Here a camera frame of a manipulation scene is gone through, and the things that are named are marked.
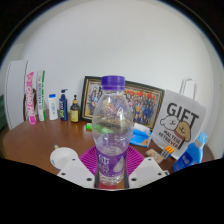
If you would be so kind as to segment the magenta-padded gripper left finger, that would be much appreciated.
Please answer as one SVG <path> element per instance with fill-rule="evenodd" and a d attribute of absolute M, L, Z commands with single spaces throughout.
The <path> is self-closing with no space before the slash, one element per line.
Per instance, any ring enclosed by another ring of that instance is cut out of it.
<path fill-rule="evenodd" d="M 97 157 L 94 147 L 81 156 L 70 148 L 59 149 L 58 176 L 84 188 L 95 186 L 97 175 Z"/>

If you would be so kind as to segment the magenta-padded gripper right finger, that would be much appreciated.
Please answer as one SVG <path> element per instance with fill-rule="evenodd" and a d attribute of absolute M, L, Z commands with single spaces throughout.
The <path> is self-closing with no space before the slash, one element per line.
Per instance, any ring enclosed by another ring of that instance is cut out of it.
<path fill-rule="evenodd" d="M 139 188 L 169 175 L 168 170 L 162 170 L 152 157 L 145 158 L 132 147 L 128 148 L 124 186 Z"/>

